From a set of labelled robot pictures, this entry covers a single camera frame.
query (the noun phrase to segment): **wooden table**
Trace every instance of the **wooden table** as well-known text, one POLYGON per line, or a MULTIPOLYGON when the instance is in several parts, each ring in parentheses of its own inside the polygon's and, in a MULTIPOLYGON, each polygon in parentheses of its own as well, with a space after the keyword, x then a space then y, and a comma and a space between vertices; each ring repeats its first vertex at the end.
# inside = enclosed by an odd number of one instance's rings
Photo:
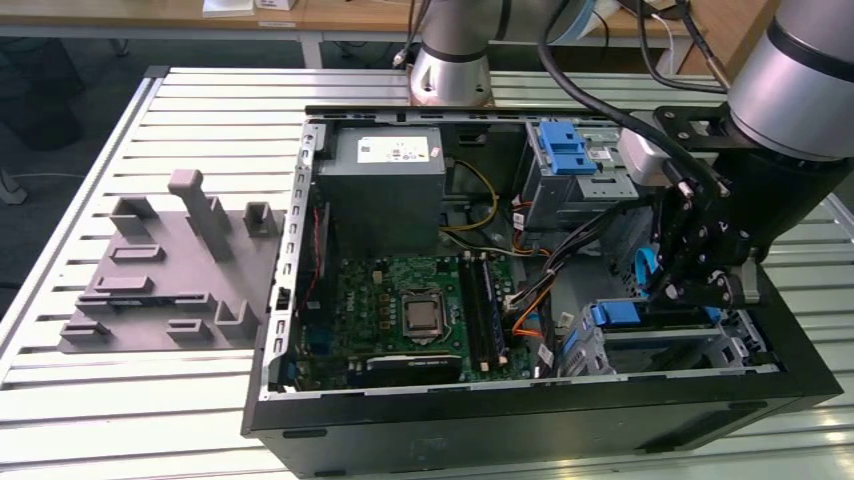
MULTIPOLYGON (((204 18, 203 0, 0 0, 0 36, 171 39, 291 40, 303 47, 306 68, 323 68, 324 41, 402 42, 408 0, 299 0, 294 10, 262 10, 255 15, 204 18)), ((607 18, 610 45, 638 48, 635 19, 625 11, 607 18)), ((673 47, 663 26, 649 22, 650 46, 663 48, 659 70, 677 70, 691 40, 679 22, 670 22, 673 47)), ((605 30, 595 29, 570 45, 601 47, 605 30)))

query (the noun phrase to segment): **slotted metal table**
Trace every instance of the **slotted metal table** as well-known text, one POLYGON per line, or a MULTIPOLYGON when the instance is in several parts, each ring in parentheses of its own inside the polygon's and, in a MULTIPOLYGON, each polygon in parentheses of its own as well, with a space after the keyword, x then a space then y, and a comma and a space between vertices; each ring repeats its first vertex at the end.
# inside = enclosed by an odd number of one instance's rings
MULTIPOLYGON (((665 89, 646 76, 574 77, 623 108, 721 101, 665 89)), ((577 106, 544 74, 495 73, 492 84, 498 106, 577 106)), ((143 80, 0 323, 1 480, 292 478, 260 443, 239 435, 252 351, 64 355, 59 331, 104 254, 113 233, 107 215, 120 195, 146 194, 155 208, 180 210, 168 176, 175 168, 198 168, 206 192, 226 208, 262 200, 287 209, 303 107, 406 103, 406 77, 376 70, 172 68, 143 80)), ((842 396, 679 455, 404 478, 853 477, 853 225, 830 197, 781 237, 765 263, 842 396)))

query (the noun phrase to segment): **ram slot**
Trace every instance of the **ram slot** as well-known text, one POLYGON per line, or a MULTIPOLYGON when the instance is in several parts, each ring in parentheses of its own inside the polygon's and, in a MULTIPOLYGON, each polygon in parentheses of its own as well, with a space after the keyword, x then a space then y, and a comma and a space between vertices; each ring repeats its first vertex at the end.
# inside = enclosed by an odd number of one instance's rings
POLYGON ((500 310, 488 265, 483 258, 468 254, 460 257, 458 268, 471 365, 476 370, 488 372, 490 366, 507 363, 500 310))
POLYGON ((507 364, 507 348, 504 347, 504 332, 502 329, 502 311, 499 307, 499 301, 492 290, 492 275, 490 274, 490 262, 486 254, 480 257, 479 268, 483 271, 483 285, 486 291, 486 320, 487 320, 487 334, 492 342, 492 351, 495 352, 494 362, 498 366, 507 364))

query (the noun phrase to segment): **open computer tower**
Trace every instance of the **open computer tower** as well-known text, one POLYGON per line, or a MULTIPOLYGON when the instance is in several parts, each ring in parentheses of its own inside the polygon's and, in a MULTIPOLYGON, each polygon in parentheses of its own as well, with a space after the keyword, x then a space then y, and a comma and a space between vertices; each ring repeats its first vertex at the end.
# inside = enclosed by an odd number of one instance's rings
POLYGON ((308 110, 243 423, 296 476, 690 450, 841 393, 761 269, 755 309, 650 305, 617 141, 586 111, 308 110))

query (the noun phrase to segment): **white label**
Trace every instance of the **white label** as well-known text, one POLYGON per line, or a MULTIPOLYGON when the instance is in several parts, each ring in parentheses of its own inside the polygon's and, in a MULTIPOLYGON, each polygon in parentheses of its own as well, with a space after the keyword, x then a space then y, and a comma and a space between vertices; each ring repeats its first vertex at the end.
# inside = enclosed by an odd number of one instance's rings
POLYGON ((272 28, 296 28, 296 24, 294 22, 258 22, 258 26, 272 28))
POLYGON ((524 230, 524 215, 520 213, 512 214, 512 228, 516 230, 524 230))
POLYGON ((255 5, 258 5, 259 8, 274 8, 276 10, 290 10, 291 7, 294 6, 294 2, 291 0, 255 0, 255 5))
POLYGON ((428 162, 427 137, 363 137, 359 139, 359 163, 428 162))
POLYGON ((546 362, 546 365, 551 367, 551 362, 555 360, 555 354, 551 353, 551 350, 548 350, 548 347, 546 346, 544 343, 539 344, 539 350, 536 350, 536 355, 539 355, 539 358, 543 359, 543 362, 546 362))
POLYGON ((587 156, 591 160, 611 160, 611 152, 607 148, 591 148, 587 150, 587 156))

